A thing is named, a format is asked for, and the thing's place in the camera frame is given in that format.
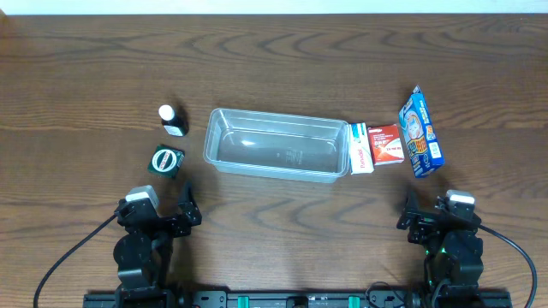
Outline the red orange medicine box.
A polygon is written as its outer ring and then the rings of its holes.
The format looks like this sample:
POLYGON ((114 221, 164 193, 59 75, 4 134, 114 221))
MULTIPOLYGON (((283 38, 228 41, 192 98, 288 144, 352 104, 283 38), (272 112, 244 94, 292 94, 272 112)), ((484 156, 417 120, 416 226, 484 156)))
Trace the red orange medicine box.
POLYGON ((404 153, 396 124, 367 129, 375 166, 402 163, 404 153))

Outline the white Panadol box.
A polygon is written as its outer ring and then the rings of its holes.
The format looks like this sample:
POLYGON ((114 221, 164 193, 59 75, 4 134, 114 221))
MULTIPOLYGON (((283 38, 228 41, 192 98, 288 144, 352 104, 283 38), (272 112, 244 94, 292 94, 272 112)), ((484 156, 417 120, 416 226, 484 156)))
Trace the white Panadol box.
POLYGON ((352 123, 349 128, 349 163, 352 175, 371 174, 374 171, 366 124, 352 123))

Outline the dark bottle white cap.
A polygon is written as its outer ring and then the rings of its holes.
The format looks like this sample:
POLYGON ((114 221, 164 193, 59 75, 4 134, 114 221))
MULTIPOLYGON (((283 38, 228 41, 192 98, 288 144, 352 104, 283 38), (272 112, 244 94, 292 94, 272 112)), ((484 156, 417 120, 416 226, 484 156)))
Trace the dark bottle white cap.
POLYGON ((160 106, 158 114, 162 120, 162 126, 169 135, 184 137, 188 133, 186 122, 176 114, 170 105, 160 106))

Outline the clear plastic container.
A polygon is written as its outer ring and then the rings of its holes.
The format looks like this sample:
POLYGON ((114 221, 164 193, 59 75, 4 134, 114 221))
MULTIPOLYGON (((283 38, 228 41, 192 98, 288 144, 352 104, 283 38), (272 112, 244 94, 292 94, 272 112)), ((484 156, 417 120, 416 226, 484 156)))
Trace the clear plastic container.
POLYGON ((203 157, 224 173, 331 184, 348 173, 342 120, 217 108, 203 157))

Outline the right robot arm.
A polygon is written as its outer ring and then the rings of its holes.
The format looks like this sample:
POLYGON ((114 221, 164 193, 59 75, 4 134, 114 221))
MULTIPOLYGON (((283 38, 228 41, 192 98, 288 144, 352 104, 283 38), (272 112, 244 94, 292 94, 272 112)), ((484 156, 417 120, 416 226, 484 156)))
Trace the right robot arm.
POLYGON ((404 298, 406 307, 483 307, 479 278, 483 240, 476 236, 480 218, 475 198, 449 190, 436 201, 435 212, 422 210, 409 192, 396 227, 408 231, 408 242, 423 246, 424 285, 404 298))

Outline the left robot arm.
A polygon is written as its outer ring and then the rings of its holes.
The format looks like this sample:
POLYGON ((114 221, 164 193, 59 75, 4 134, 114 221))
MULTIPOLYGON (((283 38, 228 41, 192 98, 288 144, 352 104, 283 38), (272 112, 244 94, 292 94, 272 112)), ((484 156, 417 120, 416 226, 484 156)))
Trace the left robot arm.
POLYGON ((135 187, 114 211, 127 234, 115 245, 113 257, 121 285, 115 291, 120 308, 185 307, 183 291, 169 286, 167 274, 173 239, 188 236, 202 222, 190 182, 183 185, 171 216, 158 214, 159 199, 152 186, 135 187))

